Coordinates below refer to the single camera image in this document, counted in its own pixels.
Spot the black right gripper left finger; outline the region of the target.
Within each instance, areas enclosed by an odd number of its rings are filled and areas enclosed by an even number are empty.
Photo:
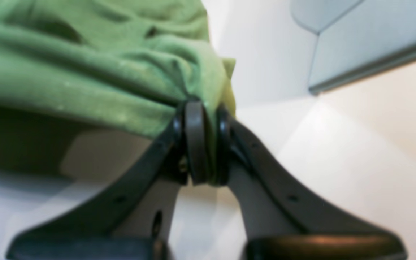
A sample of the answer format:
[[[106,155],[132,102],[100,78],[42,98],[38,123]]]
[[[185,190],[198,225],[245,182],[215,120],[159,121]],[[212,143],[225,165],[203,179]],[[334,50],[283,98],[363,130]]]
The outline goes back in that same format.
[[[171,260],[169,232],[178,192],[209,181],[206,112],[187,101],[118,180],[10,243],[9,260]]]

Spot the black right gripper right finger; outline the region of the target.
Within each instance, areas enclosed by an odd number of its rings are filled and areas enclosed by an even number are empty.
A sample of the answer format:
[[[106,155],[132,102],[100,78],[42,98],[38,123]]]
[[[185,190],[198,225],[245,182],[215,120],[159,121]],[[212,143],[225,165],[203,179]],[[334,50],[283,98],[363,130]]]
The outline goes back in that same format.
[[[392,232],[335,206],[286,170],[226,107],[217,109],[218,182],[239,202],[243,260],[406,260]]]

